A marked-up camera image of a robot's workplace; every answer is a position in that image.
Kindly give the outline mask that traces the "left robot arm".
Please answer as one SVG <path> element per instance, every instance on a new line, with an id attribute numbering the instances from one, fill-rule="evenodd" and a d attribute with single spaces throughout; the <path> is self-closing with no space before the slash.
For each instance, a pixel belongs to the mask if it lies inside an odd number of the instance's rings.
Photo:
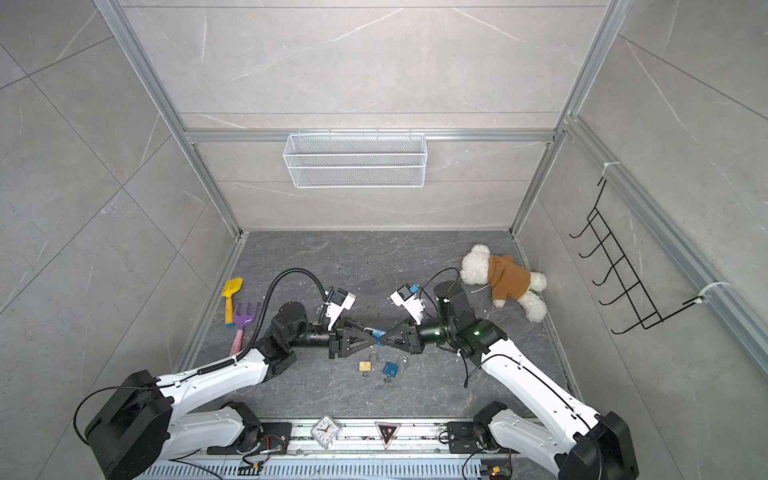
<path id="1" fill-rule="evenodd" d="M 199 407 L 282 374 L 295 362 L 298 347 L 325 347 L 336 358 L 378 339 L 371 328 L 343 318 L 355 302 L 353 294 L 343 289 L 319 293 L 315 323 L 299 302 L 284 304 L 270 321 L 261 310 L 249 341 L 228 357 L 162 376 L 141 370 L 107 387 L 109 400 L 85 428 L 74 429 L 104 477 L 134 479 L 158 460 L 180 460 L 210 447 L 252 452 L 261 422 L 250 407 L 242 402 L 211 412 Z"/>

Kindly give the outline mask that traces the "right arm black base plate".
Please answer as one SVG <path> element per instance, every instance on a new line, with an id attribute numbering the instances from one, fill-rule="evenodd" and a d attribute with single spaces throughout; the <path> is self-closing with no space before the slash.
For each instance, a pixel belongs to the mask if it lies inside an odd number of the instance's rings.
<path id="1" fill-rule="evenodd" d="M 496 451 L 499 448 L 491 434 L 479 423 L 448 422 L 445 432 L 445 442 L 452 454 Z"/>

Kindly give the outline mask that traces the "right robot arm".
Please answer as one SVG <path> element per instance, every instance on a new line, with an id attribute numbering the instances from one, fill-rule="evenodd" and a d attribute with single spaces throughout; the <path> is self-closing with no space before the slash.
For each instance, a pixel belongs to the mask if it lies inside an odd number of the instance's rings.
<path id="1" fill-rule="evenodd" d="M 636 479 L 639 464 L 627 423 L 601 414 L 544 374 L 493 322 L 475 315 L 456 281 L 434 289 L 436 313 L 429 316 L 419 288 L 405 284 L 390 296 L 409 319 L 380 343 L 420 354 L 428 344 L 446 344 L 467 362 L 466 374 L 483 371 L 514 394 L 536 417 L 527 421 L 499 402 L 473 418 L 473 434 L 484 450 L 511 449 L 559 479 Z"/>

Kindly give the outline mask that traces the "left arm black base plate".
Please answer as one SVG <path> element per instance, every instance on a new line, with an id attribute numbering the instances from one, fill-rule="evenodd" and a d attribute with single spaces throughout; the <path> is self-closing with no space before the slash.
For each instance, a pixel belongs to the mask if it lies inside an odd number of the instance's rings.
<path id="1" fill-rule="evenodd" d="M 247 427 L 233 444 L 225 447 L 208 447 L 208 455 L 283 454 L 290 443 L 293 424 L 267 422 L 259 427 Z"/>

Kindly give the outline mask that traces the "blue padlock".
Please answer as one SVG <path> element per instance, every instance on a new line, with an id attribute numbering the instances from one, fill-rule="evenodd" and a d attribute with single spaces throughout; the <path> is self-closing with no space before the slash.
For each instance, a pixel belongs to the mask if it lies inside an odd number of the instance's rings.
<path id="1" fill-rule="evenodd" d="M 391 383 L 399 374 L 406 371 L 409 364 L 409 358 L 406 355 L 400 356 L 397 360 L 386 361 L 383 368 L 383 380 L 385 383 Z"/>
<path id="2" fill-rule="evenodd" d="M 368 332 L 373 338 L 376 339 L 376 344 L 381 345 L 381 338 L 386 334 L 385 330 L 375 329 L 375 328 L 366 328 L 366 332 Z"/>

